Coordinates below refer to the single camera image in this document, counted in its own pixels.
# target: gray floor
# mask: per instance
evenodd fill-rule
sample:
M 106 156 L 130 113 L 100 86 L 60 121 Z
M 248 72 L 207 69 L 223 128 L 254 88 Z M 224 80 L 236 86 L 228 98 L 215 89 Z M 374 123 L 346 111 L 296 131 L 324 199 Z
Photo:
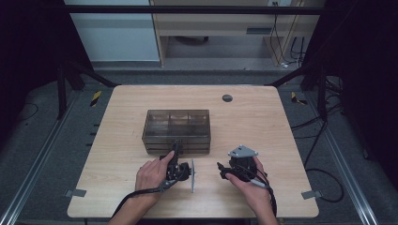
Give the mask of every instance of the gray floor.
M 262 38 L 258 37 L 210 37 L 209 42 L 172 38 L 164 67 L 138 67 L 119 71 L 98 70 L 98 73 L 116 83 L 123 84 L 254 84 L 271 83 L 295 68 L 274 67 Z M 279 93 L 291 126 L 301 124 L 316 114 L 311 105 L 291 101 L 291 92 L 298 99 L 316 97 L 315 92 L 303 93 L 299 88 L 300 77 L 281 86 Z M 98 124 L 112 94 L 107 88 L 85 77 L 84 91 L 68 91 L 75 98 L 69 116 L 53 144 L 52 152 L 36 185 L 19 215 L 23 224 L 84 224 L 80 218 L 70 218 L 67 209 L 70 199 L 66 189 L 74 189 L 83 169 L 90 144 L 94 141 Z M 91 98 L 102 91 L 95 108 Z M 41 146 L 56 123 L 56 83 L 32 91 L 16 124 L 13 135 L 0 157 L 0 212 L 5 212 L 28 174 Z M 331 107 L 339 99 L 330 99 Z M 328 128 L 339 144 L 345 160 L 360 184 L 366 200 L 372 207 L 379 224 L 398 224 L 398 194 L 375 161 L 363 157 L 360 142 L 349 122 L 338 108 L 329 115 Z M 304 160 L 311 149 L 319 123 L 293 131 L 298 150 Z M 342 183 L 339 171 L 330 155 L 330 146 L 323 134 L 308 162 L 307 168 L 318 168 L 332 173 Z M 338 184 L 320 172 L 308 172 L 313 190 L 320 190 L 325 198 L 336 199 L 340 195 Z M 284 218 L 284 224 L 362 224 L 358 211 L 344 189 L 340 202 L 330 203 L 317 199 L 320 214 L 315 218 Z M 107 219 L 90 218 L 88 224 L 106 222 Z

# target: gray mount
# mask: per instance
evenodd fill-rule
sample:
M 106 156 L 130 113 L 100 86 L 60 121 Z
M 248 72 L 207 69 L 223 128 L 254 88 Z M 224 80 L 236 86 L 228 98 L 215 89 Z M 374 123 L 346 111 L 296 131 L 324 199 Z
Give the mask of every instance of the gray mount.
M 195 160 L 191 160 L 191 193 L 195 192 Z
M 239 147 L 228 153 L 232 158 L 248 158 L 258 156 L 258 152 L 241 144 Z

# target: human hand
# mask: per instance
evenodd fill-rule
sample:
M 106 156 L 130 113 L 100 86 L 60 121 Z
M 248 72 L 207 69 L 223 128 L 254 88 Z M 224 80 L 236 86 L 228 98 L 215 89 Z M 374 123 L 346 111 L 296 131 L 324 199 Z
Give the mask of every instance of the human hand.
M 263 178 L 263 164 L 257 157 L 253 157 L 253 160 L 258 170 L 257 175 Z M 252 182 L 243 182 L 231 173 L 227 173 L 225 177 L 243 193 L 246 203 L 256 214 L 260 225 L 277 224 L 276 218 L 272 212 L 270 195 L 266 188 L 259 187 Z
M 135 190 L 158 188 L 166 178 L 167 164 L 174 154 L 175 152 L 172 151 L 161 160 L 157 158 L 144 164 L 137 172 Z M 136 224 L 160 198 L 161 193 L 159 192 L 139 194 L 133 198 L 128 198 L 108 224 Z
M 156 158 L 144 164 L 137 172 L 135 190 L 158 188 L 166 178 L 167 164 L 173 158 L 174 154 L 175 151 L 171 151 L 161 160 Z M 136 198 L 140 198 L 145 205 L 152 207 L 161 198 L 161 193 L 142 194 Z

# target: dark curtain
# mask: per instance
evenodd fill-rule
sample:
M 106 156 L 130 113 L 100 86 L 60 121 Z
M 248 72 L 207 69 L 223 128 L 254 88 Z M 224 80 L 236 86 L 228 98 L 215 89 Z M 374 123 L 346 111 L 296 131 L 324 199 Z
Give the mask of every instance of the dark curtain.
M 320 18 L 305 61 L 321 57 L 327 75 L 342 79 L 346 115 L 369 158 L 380 163 L 398 189 L 398 1 L 327 2 L 334 8 L 344 5 L 345 13 L 355 7 L 343 23 L 344 14 Z M 316 54 L 325 43 L 325 51 Z
M 0 143 L 3 144 L 26 95 L 56 81 L 56 71 L 62 62 L 69 60 L 93 68 L 69 14 L 40 7 L 64 5 L 62 0 L 0 2 Z M 78 75 L 72 69 L 68 73 L 67 77 Z

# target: person's left hand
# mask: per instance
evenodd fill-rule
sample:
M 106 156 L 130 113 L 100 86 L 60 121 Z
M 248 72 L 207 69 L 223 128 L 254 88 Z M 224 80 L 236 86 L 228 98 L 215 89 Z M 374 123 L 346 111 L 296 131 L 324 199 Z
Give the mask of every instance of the person's left hand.
M 175 151 L 171 151 L 166 157 L 148 161 L 137 172 L 135 190 L 158 188 L 166 178 L 167 164 L 173 158 Z M 161 193 L 141 194 L 139 198 L 146 206 L 152 207 L 161 198 Z

